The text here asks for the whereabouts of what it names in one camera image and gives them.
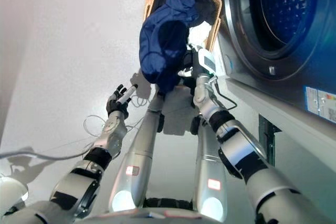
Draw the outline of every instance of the blue cloth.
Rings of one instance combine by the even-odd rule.
[[[140,66],[144,77],[168,93],[186,53],[188,27],[198,18],[195,0],[167,0],[143,23],[140,31]]]

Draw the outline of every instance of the metal bracket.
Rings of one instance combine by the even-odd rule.
[[[281,132],[281,130],[274,124],[269,122],[262,115],[259,115],[259,142],[263,146],[267,162],[275,166],[275,135],[274,133]]]

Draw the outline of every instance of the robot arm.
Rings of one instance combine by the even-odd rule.
[[[210,76],[196,80],[194,104],[220,143],[219,157],[231,175],[244,179],[256,223],[332,223],[265,160],[258,141],[217,101]]]
[[[99,191],[100,181],[109,163],[118,157],[127,133],[124,120],[127,106],[137,85],[128,90],[120,85],[108,99],[109,115],[101,135],[91,150],[62,178],[49,201],[40,201],[5,218],[5,223],[72,223],[86,217]]]

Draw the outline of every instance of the floor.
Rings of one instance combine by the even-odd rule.
[[[0,0],[1,152],[26,148],[63,156],[82,151],[94,139],[84,131],[84,119],[92,114],[106,119],[107,97],[121,83],[139,84],[126,123],[139,121],[155,91],[139,73],[144,1]],[[226,92],[224,80],[221,89]],[[187,93],[177,94],[181,99],[169,98],[164,108],[166,126],[157,136],[148,196],[190,200],[197,138],[188,122],[194,111]],[[234,116],[257,136],[257,113],[232,97],[239,103]],[[102,122],[89,118],[87,124],[97,134]],[[136,129],[126,135],[122,154],[135,134]],[[0,171],[28,184],[30,204],[48,199],[77,160],[10,158],[1,160]],[[122,156],[107,169],[94,214],[106,210],[121,161]],[[253,223],[244,183],[229,177],[228,184],[227,223]]]

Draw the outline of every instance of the wicker basket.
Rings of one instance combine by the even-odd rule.
[[[205,43],[205,48],[209,51],[212,51],[214,48],[215,39],[219,30],[219,26],[221,24],[219,15],[222,9],[222,0],[213,0],[216,5],[216,22],[212,25],[211,30],[209,32],[208,38]],[[154,4],[154,0],[146,0],[144,20],[150,15],[152,11],[152,6]]]

